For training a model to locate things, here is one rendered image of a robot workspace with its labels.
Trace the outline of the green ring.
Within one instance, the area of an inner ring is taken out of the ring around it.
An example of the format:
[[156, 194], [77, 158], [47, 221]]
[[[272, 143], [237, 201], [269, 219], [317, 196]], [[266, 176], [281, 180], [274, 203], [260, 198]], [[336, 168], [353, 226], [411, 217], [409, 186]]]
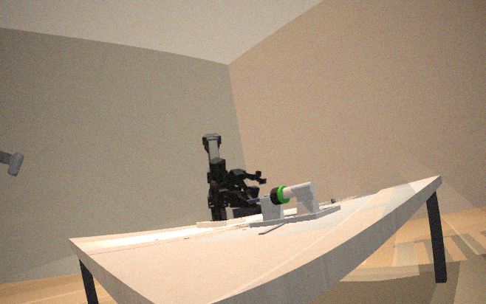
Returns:
[[287, 187], [287, 186], [281, 186], [281, 187], [279, 187], [279, 188], [278, 188], [278, 192], [277, 192], [278, 199], [279, 199], [280, 203], [282, 203], [282, 204], [284, 204], [284, 203], [288, 203], [288, 202], [290, 201], [290, 198], [284, 199], [284, 198], [282, 197], [282, 195], [283, 195], [283, 194], [282, 194], [282, 191], [283, 191], [283, 189], [284, 189], [284, 188], [286, 188], [286, 187]]

